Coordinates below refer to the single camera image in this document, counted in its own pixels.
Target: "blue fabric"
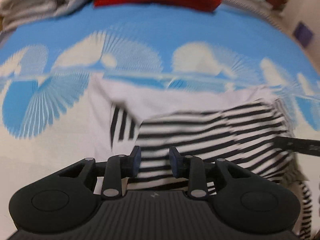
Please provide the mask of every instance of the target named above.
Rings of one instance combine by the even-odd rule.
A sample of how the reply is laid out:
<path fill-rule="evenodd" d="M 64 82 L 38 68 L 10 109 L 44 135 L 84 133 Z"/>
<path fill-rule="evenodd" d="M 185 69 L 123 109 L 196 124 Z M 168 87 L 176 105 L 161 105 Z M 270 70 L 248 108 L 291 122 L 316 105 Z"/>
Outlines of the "blue fabric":
<path fill-rule="evenodd" d="M 0 50 L 0 75 L 1 64 L 15 53 L 21 57 L 21 70 L 15 66 L 7 70 L 0 89 L 7 78 L 26 82 L 24 89 L 13 82 L 3 105 L 4 125 L 19 138 L 35 136 L 45 128 L 43 124 L 32 134 L 21 128 L 28 118 L 36 119 L 28 117 L 25 103 L 35 93 L 30 76 L 36 80 L 59 74 L 55 86 L 61 88 L 55 93 L 57 98 L 60 93 L 72 94 L 68 108 L 86 89 L 88 79 L 83 75 L 90 72 L 140 86 L 215 93 L 265 84 L 284 99 L 296 126 L 301 111 L 308 125 L 320 130 L 319 76 L 300 48 L 268 23 L 224 5 L 209 14 L 159 5 L 93 9 L 90 4 L 69 17 L 18 28 Z M 69 75 L 81 76 L 76 91 L 63 90 L 72 79 Z M 52 86 L 36 87 L 37 93 L 52 94 Z M 21 103 L 14 110 L 16 93 Z M 53 109 L 55 119 L 67 111 Z"/>

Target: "striped cloth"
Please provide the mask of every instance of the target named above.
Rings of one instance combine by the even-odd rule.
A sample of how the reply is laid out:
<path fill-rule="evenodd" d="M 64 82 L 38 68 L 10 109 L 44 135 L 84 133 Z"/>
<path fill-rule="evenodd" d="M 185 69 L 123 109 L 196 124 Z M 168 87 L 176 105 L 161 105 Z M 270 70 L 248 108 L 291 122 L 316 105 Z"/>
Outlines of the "striped cloth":
<path fill-rule="evenodd" d="M 267 105 L 263 101 L 219 112 L 177 112 L 157 116 L 137 127 L 129 114 L 113 106 L 111 144 L 113 148 L 134 142 L 142 150 L 138 176 L 128 180 L 127 189 L 187 190 L 188 180 L 173 177 L 169 147 L 181 155 L 194 155 L 213 163 L 225 158 L 275 183 L 285 178 L 296 181 L 301 175 L 294 154 L 274 148 L 275 136 L 290 136 L 290 122 L 279 109 L 281 102 Z M 215 194 L 213 180 L 207 180 L 208 191 Z M 300 237 L 310 238 L 311 198 L 301 182 L 303 212 Z"/>

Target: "ribbed black surface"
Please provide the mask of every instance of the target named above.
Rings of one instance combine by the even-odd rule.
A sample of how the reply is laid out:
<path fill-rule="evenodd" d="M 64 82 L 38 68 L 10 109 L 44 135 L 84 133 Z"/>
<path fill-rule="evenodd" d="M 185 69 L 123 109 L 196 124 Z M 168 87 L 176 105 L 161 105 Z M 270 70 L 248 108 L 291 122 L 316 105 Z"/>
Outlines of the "ribbed black surface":
<path fill-rule="evenodd" d="M 219 221 L 204 201 L 182 191 L 129 191 L 105 201 L 86 224 L 56 235 L 18 231 L 10 240 L 297 240 L 291 232 L 267 236 L 236 231 Z"/>

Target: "metal pin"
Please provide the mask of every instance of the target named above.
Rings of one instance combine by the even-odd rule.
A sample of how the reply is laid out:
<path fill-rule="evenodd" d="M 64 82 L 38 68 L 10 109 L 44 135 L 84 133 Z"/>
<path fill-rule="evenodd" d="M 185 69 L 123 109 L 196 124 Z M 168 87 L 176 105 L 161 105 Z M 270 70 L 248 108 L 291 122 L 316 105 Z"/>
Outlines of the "metal pin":
<path fill-rule="evenodd" d="M 191 196 L 196 198 L 205 197 L 206 195 L 207 193 L 202 189 L 194 189 L 193 191 L 191 191 Z"/>
<path fill-rule="evenodd" d="M 115 188 L 108 188 L 103 191 L 103 194 L 107 197 L 114 197 L 119 195 L 119 191 L 117 191 Z"/>

